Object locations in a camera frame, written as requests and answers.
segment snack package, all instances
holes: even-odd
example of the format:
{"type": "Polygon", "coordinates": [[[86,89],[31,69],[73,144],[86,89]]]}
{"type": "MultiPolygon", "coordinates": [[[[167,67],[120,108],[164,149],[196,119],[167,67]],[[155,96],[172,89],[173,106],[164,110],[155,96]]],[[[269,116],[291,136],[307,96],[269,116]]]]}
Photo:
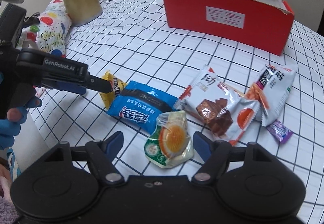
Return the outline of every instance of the snack package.
{"type": "Polygon", "coordinates": [[[52,0],[38,19],[39,24],[22,29],[17,48],[24,42],[35,42],[41,51],[65,57],[65,37],[72,21],[63,0],[52,0]]]}
{"type": "Polygon", "coordinates": [[[290,94],[296,70],[287,66],[265,65],[259,72],[248,92],[247,99],[256,99],[261,103],[262,126],[272,124],[280,115],[290,94]]]}
{"type": "Polygon", "coordinates": [[[109,80],[112,86],[112,92],[102,93],[99,92],[106,109],[108,110],[113,100],[120,94],[120,92],[125,88],[126,83],[121,81],[119,78],[115,77],[109,71],[102,76],[104,80],[109,80]]]}
{"type": "Polygon", "coordinates": [[[153,134],[157,117],[161,113],[175,111],[172,106],[176,100],[164,91],[130,81],[112,102],[107,114],[123,117],[153,134]]]}
{"type": "Polygon", "coordinates": [[[235,145],[259,111],[260,103],[239,96],[205,66],[174,105],[205,122],[216,139],[235,145]]]}
{"type": "Polygon", "coordinates": [[[275,120],[273,124],[267,126],[267,130],[282,144],[286,143],[294,133],[279,120],[275,120]]]}
{"type": "Polygon", "coordinates": [[[144,145],[144,152],[149,161],[161,168],[172,168],[192,158],[194,152],[187,133],[186,113],[160,114],[154,133],[144,145]]]}

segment cardboard box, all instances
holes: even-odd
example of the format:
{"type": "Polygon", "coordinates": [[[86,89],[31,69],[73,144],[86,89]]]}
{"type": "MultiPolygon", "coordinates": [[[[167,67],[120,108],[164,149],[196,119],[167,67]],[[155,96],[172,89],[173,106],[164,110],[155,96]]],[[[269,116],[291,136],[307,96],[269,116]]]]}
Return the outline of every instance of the cardboard box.
{"type": "Polygon", "coordinates": [[[164,0],[170,28],[187,29],[280,55],[294,13],[284,0],[164,0]]]}

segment white tablecloth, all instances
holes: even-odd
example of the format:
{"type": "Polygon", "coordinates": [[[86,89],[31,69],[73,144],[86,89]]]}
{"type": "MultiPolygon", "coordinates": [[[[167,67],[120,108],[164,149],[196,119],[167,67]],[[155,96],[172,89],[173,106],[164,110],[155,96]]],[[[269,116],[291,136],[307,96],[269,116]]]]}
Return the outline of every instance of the white tablecloth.
{"type": "MultiPolygon", "coordinates": [[[[279,57],[236,41],[167,26],[163,0],[110,0],[94,21],[70,29],[66,39],[68,58],[90,66],[101,77],[111,70],[121,80],[136,80],[179,96],[192,78],[208,64],[224,81],[245,92],[260,69],[269,63],[299,66],[291,95],[280,120],[295,132],[285,145],[257,121],[252,122],[239,145],[254,141],[276,155],[305,183],[307,194],[298,216],[306,223],[319,223],[324,212],[324,37],[294,22],[291,35],[279,57]]],[[[116,131],[124,133],[124,147],[114,160],[127,178],[130,174],[188,175],[200,168],[195,153],[190,161],[173,169],[160,169],[145,158],[148,134],[125,120],[108,116],[98,93],[84,96],[48,90],[43,106],[32,112],[46,143],[58,141],[82,146],[92,139],[103,140],[116,131]]],[[[189,134],[210,130],[188,116],[189,134]]],[[[231,163],[230,169],[242,163],[231,163]]],[[[85,168],[84,162],[75,166],[85,168]]]]}

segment purple candy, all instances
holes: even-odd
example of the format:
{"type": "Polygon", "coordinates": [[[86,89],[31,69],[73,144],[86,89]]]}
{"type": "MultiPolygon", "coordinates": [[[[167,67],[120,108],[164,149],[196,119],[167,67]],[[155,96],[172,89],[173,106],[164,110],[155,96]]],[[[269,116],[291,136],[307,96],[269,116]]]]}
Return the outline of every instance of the purple candy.
{"type": "Polygon", "coordinates": [[[267,130],[282,144],[287,142],[294,133],[278,120],[268,125],[267,130]]]}

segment human hand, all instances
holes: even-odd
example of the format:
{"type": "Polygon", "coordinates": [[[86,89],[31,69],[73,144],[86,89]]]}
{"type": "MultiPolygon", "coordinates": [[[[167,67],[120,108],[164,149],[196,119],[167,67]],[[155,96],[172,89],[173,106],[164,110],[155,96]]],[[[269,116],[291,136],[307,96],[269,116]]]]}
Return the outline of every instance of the human hand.
{"type": "MultiPolygon", "coordinates": [[[[3,74],[0,73],[0,83],[3,81],[3,74]]],[[[14,136],[20,133],[20,125],[27,119],[27,108],[40,107],[42,101],[33,97],[24,107],[12,108],[7,112],[7,119],[0,119],[0,150],[14,144],[14,136]]]]}

